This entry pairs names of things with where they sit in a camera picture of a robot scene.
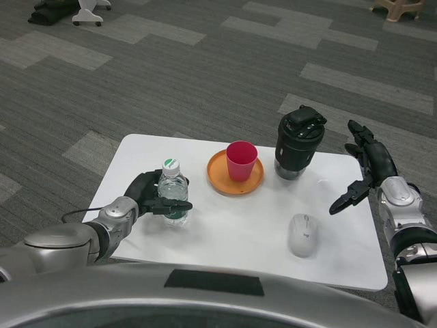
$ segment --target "water bottle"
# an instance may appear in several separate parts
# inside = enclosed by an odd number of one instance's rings
[[[188,184],[185,177],[180,173],[179,161],[167,159],[163,163],[163,174],[158,182],[159,197],[170,200],[188,200]],[[165,215],[165,223],[169,226],[182,226],[186,222],[188,211],[177,211]]]

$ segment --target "orange tray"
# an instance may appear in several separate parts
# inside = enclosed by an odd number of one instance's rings
[[[244,182],[233,181],[227,172],[226,150],[211,157],[208,162],[208,179],[214,188],[230,195],[243,195],[254,191],[264,177],[264,168],[259,159],[255,162],[250,178]]]

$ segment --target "wire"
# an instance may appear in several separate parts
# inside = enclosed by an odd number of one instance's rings
[[[73,214],[81,213],[81,212],[89,212],[89,211],[91,211],[91,210],[101,210],[102,208],[103,208],[103,207],[84,208],[83,210],[72,210],[71,212],[68,212],[68,213],[62,215],[62,216],[61,216],[61,221],[62,221],[62,223],[67,223],[67,221],[66,221],[66,217],[69,216],[69,215],[73,215]]]

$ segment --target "black thermos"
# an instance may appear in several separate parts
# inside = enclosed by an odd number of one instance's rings
[[[325,123],[326,118],[304,105],[282,118],[274,161],[280,177],[293,180],[304,172],[322,142]]]

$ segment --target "floor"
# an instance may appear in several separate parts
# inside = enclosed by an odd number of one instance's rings
[[[300,104],[328,119],[322,152],[367,125],[437,224],[433,1],[386,23],[371,0],[113,0],[101,27],[30,25],[32,5],[0,2],[1,246],[86,208],[128,134],[274,146]],[[371,201],[389,284],[353,293],[396,310]]]

